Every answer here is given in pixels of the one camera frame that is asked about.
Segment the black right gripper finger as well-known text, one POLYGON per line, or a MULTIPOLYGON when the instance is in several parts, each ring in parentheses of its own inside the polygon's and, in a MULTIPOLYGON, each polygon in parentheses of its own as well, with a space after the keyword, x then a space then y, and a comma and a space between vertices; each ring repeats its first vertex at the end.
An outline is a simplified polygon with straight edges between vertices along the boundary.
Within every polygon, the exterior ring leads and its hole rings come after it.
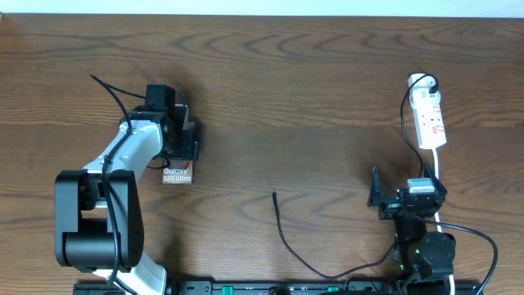
POLYGON ((368 195, 367 206, 368 207, 379 207, 384 202, 382 195, 382 186, 380 181, 380 175, 376 166, 373 167, 373 175, 371 181, 371 187, 368 195))
POLYGON ((447 190, 446 188, 444 187, 444 185, 438 180, 438 178, 436 177, 436 174, 435 172, 433 171, 433 169, 430 167, 429 164, 425 164, 423 166, 423 175, 430 179, 434 188, 435 188, 435 194, 439 195, 439 196, 442 196, 442 197, 445 197, 447 195, 447 190))

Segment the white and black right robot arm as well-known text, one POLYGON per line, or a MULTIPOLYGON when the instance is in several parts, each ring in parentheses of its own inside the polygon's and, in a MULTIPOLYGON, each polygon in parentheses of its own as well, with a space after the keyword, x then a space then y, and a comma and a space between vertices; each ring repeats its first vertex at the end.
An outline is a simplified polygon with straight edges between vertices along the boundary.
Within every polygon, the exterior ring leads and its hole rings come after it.
POLYGON ((395 226, 395 259, 402 269, 397 287, 402 294, 455 294, 454 258, 456 240, 452 234, 427 229, 440 210, 447 190, 430 166, 422 168, 423 177, 407 180, 394 197, 382 192, 380 175, 373 169, 368 207, 376 207, 381 220, 395 226))

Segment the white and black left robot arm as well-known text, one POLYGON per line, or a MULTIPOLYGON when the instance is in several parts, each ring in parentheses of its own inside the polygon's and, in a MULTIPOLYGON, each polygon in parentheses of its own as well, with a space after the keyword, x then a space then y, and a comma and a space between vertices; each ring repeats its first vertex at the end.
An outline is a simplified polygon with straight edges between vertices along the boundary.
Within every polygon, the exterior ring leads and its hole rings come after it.
POLYGON ((199 142, 174 88, 149 84, 142 99, 123 111, 117 135, 97 158, 56 177, 54 252, 60 266, 99 276, 116 293, 172 294, 169 271, 144 250, 138 181, 158 161, 166 174, 180 163, 188 183, 199 142))

